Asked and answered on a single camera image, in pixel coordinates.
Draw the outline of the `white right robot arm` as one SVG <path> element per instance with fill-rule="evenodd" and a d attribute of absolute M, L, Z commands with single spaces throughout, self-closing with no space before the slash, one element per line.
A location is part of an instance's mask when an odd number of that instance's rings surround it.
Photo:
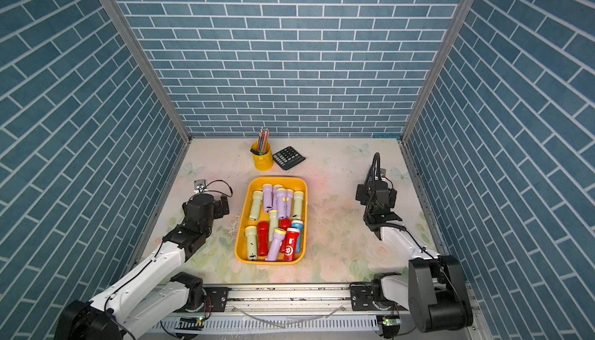
<path fill-rule="evenodd" d="M 457 258 L 441 255 L 419 242 L 392 211 L 396 191 L 381 178 L 357 186 L 356 200 L 365 207 L 363 221 L 379 241 L 408 263 L 408 276 L 373 280 L 381 301 L 408 309 L 422 333 L 456 331 L 474 322 L 463 268 Z"/>

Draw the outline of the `plain red flashlight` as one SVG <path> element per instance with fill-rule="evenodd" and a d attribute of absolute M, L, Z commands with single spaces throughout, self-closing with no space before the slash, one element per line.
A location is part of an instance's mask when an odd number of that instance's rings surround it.
<path fill-rule="evenodd" d="M 290 228 L 290 227 L 291 227 L 291 219 L 282 219 L 282 220 L 280 220 L 280 222 L 279 222 L 279 228 L 280 229 L 283 229 L 284 231 L 287 231 L 288 228 Z M 284 240 L 283 240 L 283 242 L 281 244 L 281 247 L 280 247 L 280 254 L 284 254 L 285 247 L 287 245 L 287 239 L 288 238 L 285 236 L 284 237 Z"/>
<path fill-rule="evenodd" d="M 257 253 L 258 256 L 268 255 L 269 222 L 263 221 L 257 224 Z"/>

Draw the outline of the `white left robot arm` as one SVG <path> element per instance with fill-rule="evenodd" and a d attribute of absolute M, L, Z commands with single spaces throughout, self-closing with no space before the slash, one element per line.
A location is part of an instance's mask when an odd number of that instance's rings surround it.
<path fill-rule="evenodd" d="M 205 244 L 213 222 L 229 214 L 226 194 L 197 193 L 182 205 L 183 221 L 142 263 L 89 301 L 61 312 L 56 339 L 137 339 L 176 311 L 212 311 L 203 280 L 177 269 Z"/>

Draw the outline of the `yellow plastic tray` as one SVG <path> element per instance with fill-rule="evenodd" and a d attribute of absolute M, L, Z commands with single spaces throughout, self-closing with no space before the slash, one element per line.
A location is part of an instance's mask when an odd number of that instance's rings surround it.
<path fill-rule="evenodd" d="M 285 188 L 291 189 L 293 192 L 303 193 L 302 199 L 302 222 L 304 227 L 301 230 L 299 251 L 294 254 L 294 259 L 289 262 L 284 262 L 284 251 L 280 251 L 277 262 L 267 262 L 265 256 L 258 255 L 258 236 L 257 231 L 254 236 L 254 242 L 256 243 L 254 248 L 249 248 L 248 237 L 245 234 L 245 229 L 251 226 L 257 228 L 259 222 L 268 222 L 268 214 L 263 211 L 263 202 L 260 202 L 259 218 L 252 220 L 249 218 L 249 214 L 252 211 L 253 193 L 255 191 L 262 191 L 264 185 L 283 185 Z M 253 179 L 246 190 L 246 195 L 243 197 L 243 209 L 240 213 L 240 221 L 238 226 L 236 244 L 234 252 L 238 261 L 243 264 L 252 265 L 278 265 L 288 266 L 299 263 L 305 256 L 306 241 L 308 235 L 308 185 L 305 180 L 299 177 L 257 177 Z"/>

